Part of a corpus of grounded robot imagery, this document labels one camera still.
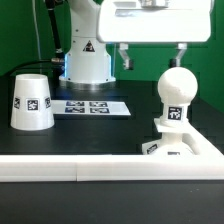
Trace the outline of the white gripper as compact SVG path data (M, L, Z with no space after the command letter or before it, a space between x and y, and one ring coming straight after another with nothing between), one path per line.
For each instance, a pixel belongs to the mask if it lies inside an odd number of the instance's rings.
M169 67L180 67L189 42L206 42L211 35L212 0L104 0L97 36L120 43L123 68L133 70L126 43L178 43Z

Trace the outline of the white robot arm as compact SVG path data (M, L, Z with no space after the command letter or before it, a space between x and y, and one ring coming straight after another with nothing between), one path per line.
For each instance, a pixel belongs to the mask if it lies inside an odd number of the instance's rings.
M211 35L214 0L68 0L71 48L65 55L60 84L76 89L99 89L115 82L108 44L118 44L124 67L133 62L130 44L176 43L184 54L191 42Z

